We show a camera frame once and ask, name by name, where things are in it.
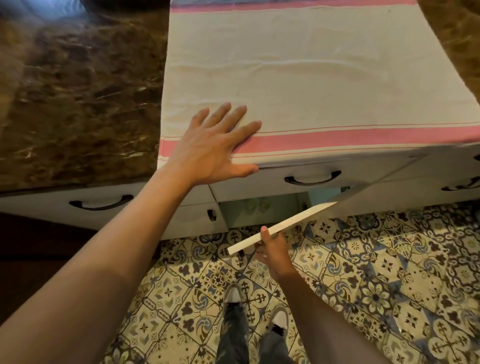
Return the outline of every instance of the gray pants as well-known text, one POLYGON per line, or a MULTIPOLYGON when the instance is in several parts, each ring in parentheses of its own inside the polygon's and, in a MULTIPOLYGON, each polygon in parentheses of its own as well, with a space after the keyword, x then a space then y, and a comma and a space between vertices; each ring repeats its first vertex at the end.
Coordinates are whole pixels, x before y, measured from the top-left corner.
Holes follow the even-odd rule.
MULTIPOLYGON (((223 320, 216 364, 248 364, 248 322, 239 306, 227 307, 223 320)), ((267 332, 260 341, 260 364, 292 364, 285 339, 267 332)))

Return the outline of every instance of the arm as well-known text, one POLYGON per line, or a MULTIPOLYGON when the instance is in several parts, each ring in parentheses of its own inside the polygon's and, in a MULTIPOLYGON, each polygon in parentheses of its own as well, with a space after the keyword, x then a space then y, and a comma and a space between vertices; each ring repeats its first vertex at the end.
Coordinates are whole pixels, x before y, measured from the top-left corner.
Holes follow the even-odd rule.
POLYGON ((233 165, 233 148, 258 131, 222 105, 198 112, 168 163, 52 279, 0 327, 5 363, 98 363, 132 301, 173 213, 198 184, 245 177, 256 165, 233 165))
POLYGON ((261 230, 256 257, 268 266, 292 311, 308 358, 315 364, 388 364, 390 361, 342 315, 322 301, 292 265, 283 235, 261 230))

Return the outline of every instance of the marble countertop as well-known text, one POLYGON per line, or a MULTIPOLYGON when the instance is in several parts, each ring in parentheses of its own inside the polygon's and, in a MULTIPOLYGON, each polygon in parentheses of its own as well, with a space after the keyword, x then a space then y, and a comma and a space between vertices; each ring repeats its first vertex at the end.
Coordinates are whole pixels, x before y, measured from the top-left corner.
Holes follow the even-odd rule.
MULTIPOLYGON (((168 7, 91 2, 0 18, 0 193, 129 183, 156 169, 168 7)), ((480 2, 420 6, 480 100, 480 2)))

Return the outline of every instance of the flower pattern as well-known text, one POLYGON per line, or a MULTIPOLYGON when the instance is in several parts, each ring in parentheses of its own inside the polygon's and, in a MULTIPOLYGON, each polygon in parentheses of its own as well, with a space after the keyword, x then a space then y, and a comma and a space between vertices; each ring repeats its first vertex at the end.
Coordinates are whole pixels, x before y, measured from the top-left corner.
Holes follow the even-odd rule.
MULTIPOLYGON (((480 225, 469 204, 303 221, 286 232, 309 287, 393 363, 480 363, 480 225)), ((102 364, 213 363, 225 288, 241 287, 250 362, 272 309, 288 306, 268 268, 227 248, 260 226, 160 243, 102 364)), ((309 363, 290 317, 287 346, 309 363)))

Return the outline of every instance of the foot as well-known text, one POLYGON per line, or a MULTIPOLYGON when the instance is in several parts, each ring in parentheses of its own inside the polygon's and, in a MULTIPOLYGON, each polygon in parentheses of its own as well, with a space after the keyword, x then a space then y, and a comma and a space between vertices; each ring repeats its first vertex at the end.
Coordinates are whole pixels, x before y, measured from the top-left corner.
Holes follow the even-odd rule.
POLYGON ((231 283, 225 290, 225 297, 223 298, 223 312, 227 307, 242 307, 241 289, 237 283, 231 283))
POLYGON ((278 305, 270 315, 270 321, 267 325, 267 331, 272 331, 281 337, 285 338, 288 333, 288 311, 282 306, 278 305))

